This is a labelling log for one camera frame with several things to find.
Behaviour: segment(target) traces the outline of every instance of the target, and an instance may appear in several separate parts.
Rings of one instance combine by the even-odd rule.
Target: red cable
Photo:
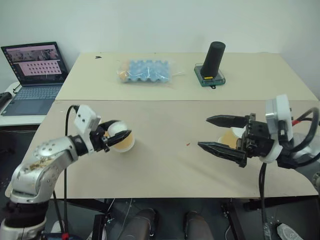
[[[292,121],[292,126],[294,126],[294,125],[296,125],[296,124],[298,124],[298,123],[301,123],[301,121],[293,120],[293,121]]]

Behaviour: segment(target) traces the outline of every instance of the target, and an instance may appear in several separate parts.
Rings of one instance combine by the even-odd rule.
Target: black cable
[[[68,212],[67,212],[67,169],[64,170],[64,199],[63,199],[63,206],[64,206],[64,232],[68,233]]]
[[[298,117],[296,119],[297,121],[301,121],[302,119],[304,119],[306,116],[308,116],[311,113],[313,114],[311,126],[310,126],[309,132],[305,136],[304,140],[301,143],[299,143],[297,146],[294,146],[294,147],[292,147],[288,141],[280,142],[280,145],[283,147],[283,149],[285,149],[291,153],[296,153],[296,152],[304,149],[305,147],[307,147],[311,143],[311,141],[314,139],[314,137],[316,135],[318,124],[319,124],[319,109],[317,107],[310,108],[308,111],[306,111],[304,114],[302,114],[300,117]]]
[[[309,159],[308,161],[299,162],[299,163],[297,164],[297,168],[299,168],[299,167],[304,167],[304,166],[306,166],[306,165],[312,164],[312,163],[314,163],[315,161],[317,161],[318,159],[320,159],[320,152],[319,152],[317,155],[315,155],[313,158]]]
[[[259,173],[259,192],[261,201],[261,218],[262,218],[262,231],[264,240],[271,240],[271,230],[268,225],[265,205],[265,177],[266,177],[267,164],[263,163]]]
[[[61,218],[61,215],[60,215],[60,210],[59,210],[57,196],[56,196],[56,192],[55,191],[53,191],[53,202],[54,202],[56,216],[58,217],[58,221],[59,221],[59,224],[60,224],[60,229],[61,229],[61,232],[63,233],[65,230],[64,230],[64,225],[62,224],[62,218]]]
[[[12,92],[13,92],[14,94],[16,94],[16,90],[17,90],[17,88],[18,88],[20,85],[21,85],[21,84],[19,83],[19,85],[16,86],[16,88],[14,88],[14,89],[12,90]]]
[[[64,135],[68,136],[68,123],[69,123],[69,115],[71,109],[74,107],[78,107],[75,105],[71,105],[68,110],[66,111],[66,116],[65,116],[65,128],[64,128]],[[63,195],[63,206],[64,206],[64,232],[68,233],[69,228],[68,228],[68,210],[67,210],[67,169],[64,170],[64,195]]]
[[[309,122],[312,122],[312,118],[311,117],[305,117],[305,118],[302,118],[299,122],[303,122],[303,121],[309,121]]]

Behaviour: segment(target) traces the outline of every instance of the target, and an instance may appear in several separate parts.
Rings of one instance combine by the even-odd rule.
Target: desk
[[[15,96],[13,93],[13,89],[16,88],[19,85],[19,82],[16,81],[12,83],[5,92],[9,92],[12,94],[12,97]],[[10,103],[8,101],[3,108],[0,109],[0,114],[2,111],[7,107],[7,105]],[[4,126],[21,126],[21,125],[39,125],[42,123],[42,121],[45,119],[46,115],[24,115],[24,116],[2,116],[0,115],[0,127]]]
[[[175,60],[185,74],[164,85],[117,80],[121,61],[157,56]],[[259,197],[259,159],[248,159],[247,167],[240,168],[197,146],[198,141],[217,141],[226,131],[205,122],[206,118],[256,113],[265,122],[265,100],[283,93],[291,101],[294,117],[319,102],[278,54],[226,53],[221,70],[227,82],[215,90],[201,87],[193,71],[195,63],[204,59],[204,53],[81,54],[24,159],[40,143],[64,135],[70,105],[87,104],[103,121],[125,121],[136,143],[126,153],[101,151],[80,157],[68,167],[68,198]],[[308,127],[300,123],[295,131],[306,133]],[[69,134],[76,134],[73,124]],[[63,175],[55,191],[63,197]],[[268,165],[266,197],[316,193],[303,175],[275,162]]]
[[[217,141],[226,128],[205,122],[218,114],[243,116],[256,113],[264,120],[264,101],[71,101],[56,100],[38,128],[25,158],[48,139],[64,135],[66,110],[87,104],[103,121],[125,121],[135,135],[135,146],[126,153],[100,151],[84,155],[68,167],[68,198],[258,198],[261,162],[248,158],[245,168],[217,158],[197,146],[198,141]],[[298,116],[314,101],[291,101]],[[69,134],[76,133],[75,114],[70,115]],[[305,133],[308,124],[295,126]],[[63,174],[56,195],[63,197]],[[315,195],[312,184],[292,169],[274,162],[266,171],[265,196]]]
[[[215,101],[267,100],[286,93],[294,100],[317,101],[279,54],[225,53],[220,69],[226,83],[201,87],[194,72],[205,53],[83,53],[76,60],[57,100],[120,101]],[[184,74],[172,84],[125,84],[117,79],[117,69],[130,59],[168,59]]]

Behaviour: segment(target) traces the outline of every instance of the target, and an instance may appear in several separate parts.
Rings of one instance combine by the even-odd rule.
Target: black cylindrical object
[[[220,41],[214,41],[210,44],[204,64],[201,68],[202,77],[216,77],[218,74],[220,62],[224,55],[226,45]]]

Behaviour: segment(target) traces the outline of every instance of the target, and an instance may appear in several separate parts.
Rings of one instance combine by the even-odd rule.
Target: white wall
[[[295,18],[281,55],[320,99],[320,1],[294,0]]]
[[[317,1],[0,0],[0,46],[57,41],[69,69],[81,52],[206,52],[212,41],[226,52],[285,50],[289,61],[294,30],[319,23],[308,12]],[[15,80],[1,53],[0,92]]]

